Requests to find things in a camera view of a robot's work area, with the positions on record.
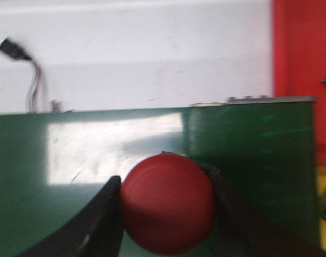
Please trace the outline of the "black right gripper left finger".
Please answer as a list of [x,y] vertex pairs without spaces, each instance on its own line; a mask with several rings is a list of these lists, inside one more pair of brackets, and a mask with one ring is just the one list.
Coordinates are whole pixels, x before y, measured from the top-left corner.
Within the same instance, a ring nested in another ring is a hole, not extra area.
[[18,256],[118,256],[123,238],[120,176],[112,176],[70,221]]

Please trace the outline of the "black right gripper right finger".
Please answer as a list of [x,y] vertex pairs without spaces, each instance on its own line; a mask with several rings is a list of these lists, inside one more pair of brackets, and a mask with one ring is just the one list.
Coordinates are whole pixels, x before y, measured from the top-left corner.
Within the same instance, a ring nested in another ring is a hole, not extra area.
[[326,251],[290,234],[259,212],[221,176],[218,168],[197,162],[210,177],[217,200],[233,232],[248,253],[256,256],[326,256]]

